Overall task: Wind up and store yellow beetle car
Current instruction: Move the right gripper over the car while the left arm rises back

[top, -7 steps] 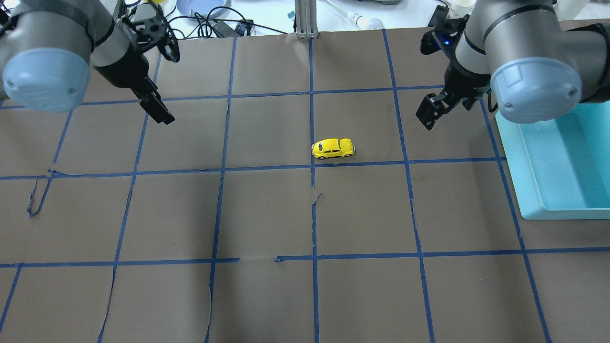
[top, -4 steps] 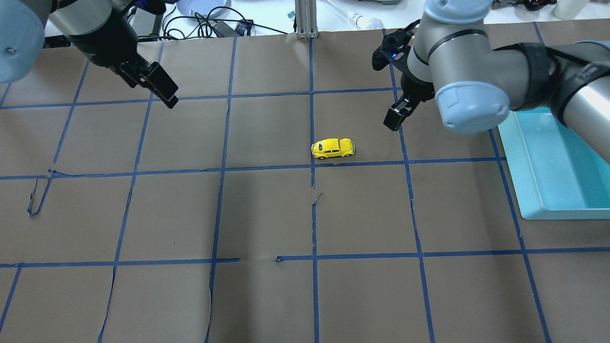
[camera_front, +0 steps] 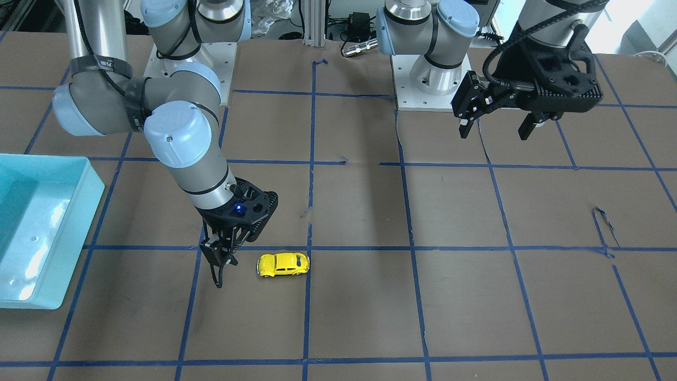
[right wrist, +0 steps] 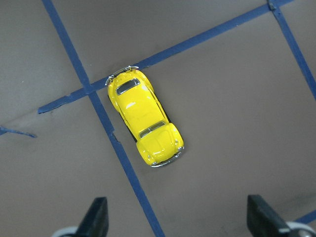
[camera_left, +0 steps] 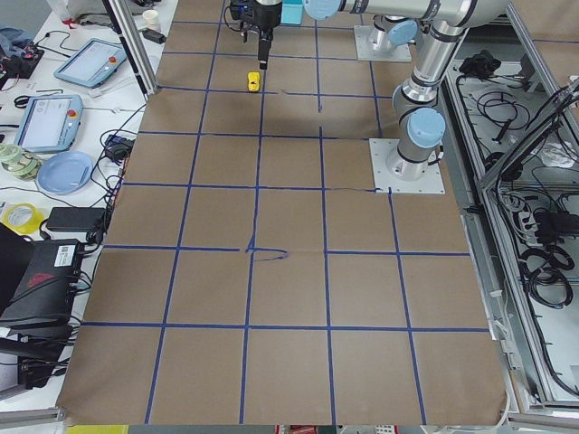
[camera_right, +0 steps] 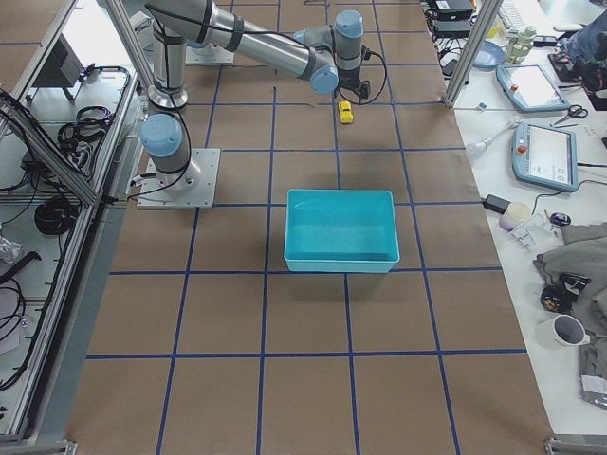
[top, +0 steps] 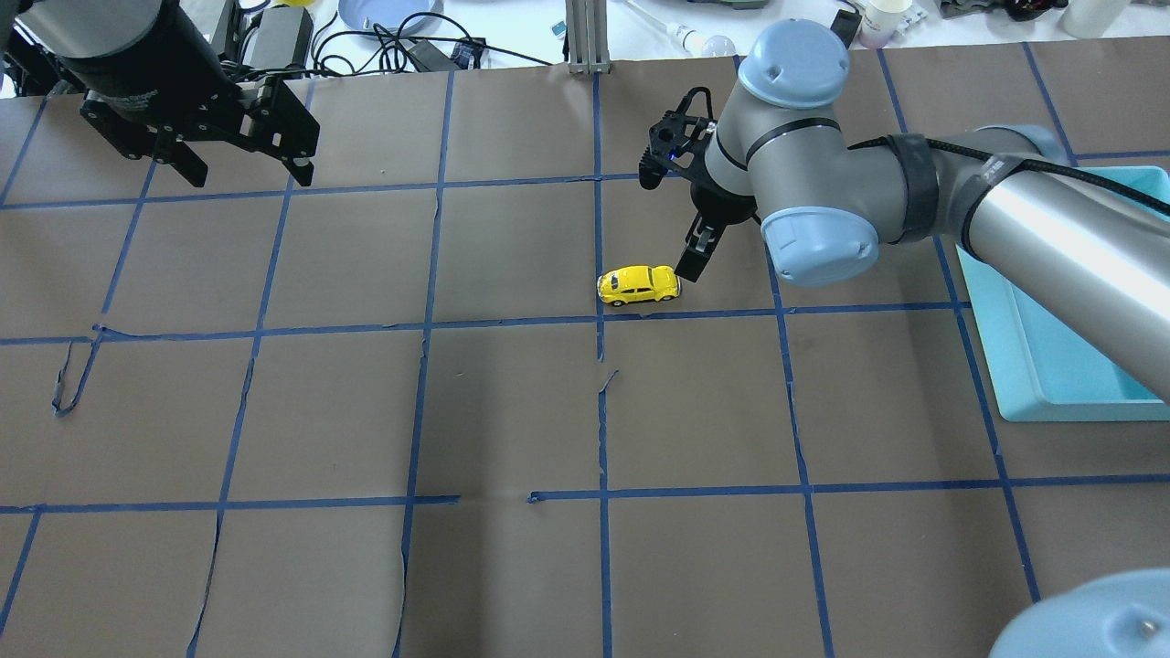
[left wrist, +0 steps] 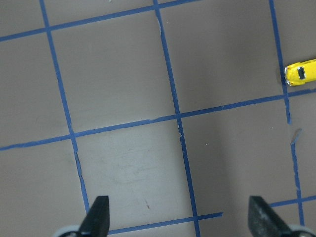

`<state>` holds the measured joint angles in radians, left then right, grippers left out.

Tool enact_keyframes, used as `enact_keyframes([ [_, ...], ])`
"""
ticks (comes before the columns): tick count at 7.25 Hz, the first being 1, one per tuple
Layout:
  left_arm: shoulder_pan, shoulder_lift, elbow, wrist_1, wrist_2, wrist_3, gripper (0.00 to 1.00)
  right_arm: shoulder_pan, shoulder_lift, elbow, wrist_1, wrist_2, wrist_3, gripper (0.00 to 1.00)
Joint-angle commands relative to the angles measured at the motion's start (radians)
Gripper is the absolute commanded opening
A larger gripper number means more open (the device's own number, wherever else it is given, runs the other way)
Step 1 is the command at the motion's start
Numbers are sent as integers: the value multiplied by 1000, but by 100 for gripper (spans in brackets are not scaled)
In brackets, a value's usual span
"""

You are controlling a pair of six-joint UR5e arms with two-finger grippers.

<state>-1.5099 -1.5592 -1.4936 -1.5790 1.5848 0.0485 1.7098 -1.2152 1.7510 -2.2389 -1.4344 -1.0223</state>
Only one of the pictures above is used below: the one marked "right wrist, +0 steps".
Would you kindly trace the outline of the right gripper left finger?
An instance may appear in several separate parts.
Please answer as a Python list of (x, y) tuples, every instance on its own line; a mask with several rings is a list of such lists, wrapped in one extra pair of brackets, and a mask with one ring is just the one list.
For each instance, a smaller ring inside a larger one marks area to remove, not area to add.
[(76, 237), (106, 237), (109, 229), (106, 197), (96, 197), (75, 232)]

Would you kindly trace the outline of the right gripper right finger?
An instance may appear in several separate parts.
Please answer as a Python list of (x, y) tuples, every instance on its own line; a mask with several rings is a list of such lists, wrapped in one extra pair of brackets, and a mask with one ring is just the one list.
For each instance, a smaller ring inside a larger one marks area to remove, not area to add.
[(248, 195), (246, 222), (253, 237), (287, 237), (291, 232), (260, 195)]

